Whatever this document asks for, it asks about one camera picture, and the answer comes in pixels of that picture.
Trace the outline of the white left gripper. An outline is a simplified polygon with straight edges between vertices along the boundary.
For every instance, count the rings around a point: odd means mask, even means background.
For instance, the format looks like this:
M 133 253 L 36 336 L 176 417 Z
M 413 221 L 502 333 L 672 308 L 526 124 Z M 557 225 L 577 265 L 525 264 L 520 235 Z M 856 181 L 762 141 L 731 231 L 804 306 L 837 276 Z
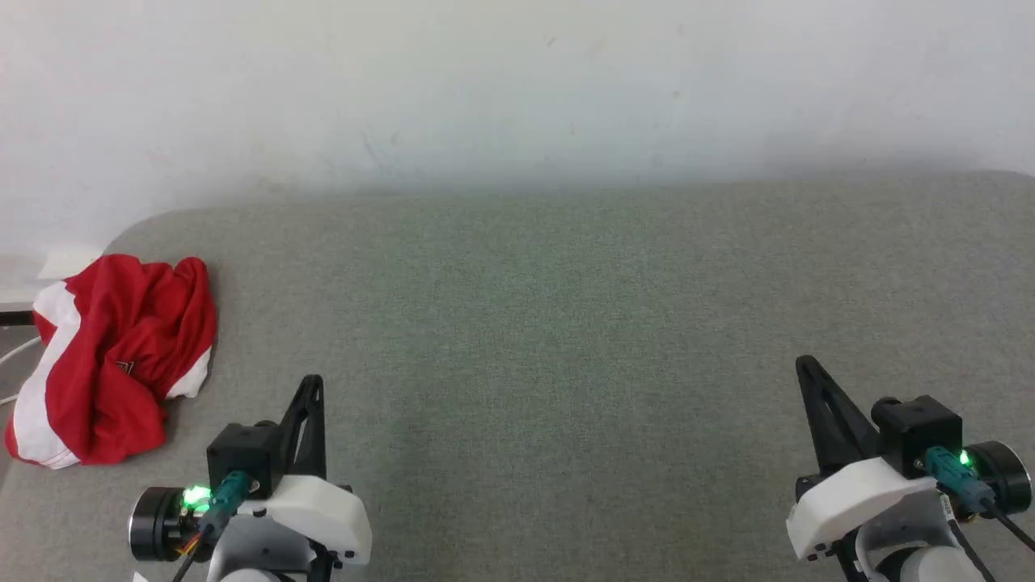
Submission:
M 280 431 L 285 477 L 268 500 L 243 506 L 241 542 L 259 559 L 284 566 L 313 559 L 312 542 L 336 553 L 348 566 L 366 566 L 374 535 L 365 505 L 352 492 L 325 481 L 324 381 L 317 373 L 301 379 L 282 416 Z

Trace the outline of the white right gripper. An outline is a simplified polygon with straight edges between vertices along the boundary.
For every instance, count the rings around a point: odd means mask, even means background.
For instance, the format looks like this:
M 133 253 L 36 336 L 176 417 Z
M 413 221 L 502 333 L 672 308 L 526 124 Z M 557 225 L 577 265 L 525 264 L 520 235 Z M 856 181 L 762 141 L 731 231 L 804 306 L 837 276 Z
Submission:
M 881 454 L 877 429 L 814 355 L 799 356 L 796 372 L 818 475 L 827 479 L 788 513 L 795 556 L 807 559 L 854 530 L 873 549 L 942 535 L 944 504 L 936 481 L 907 479 L 887 461 L 873 459 Z

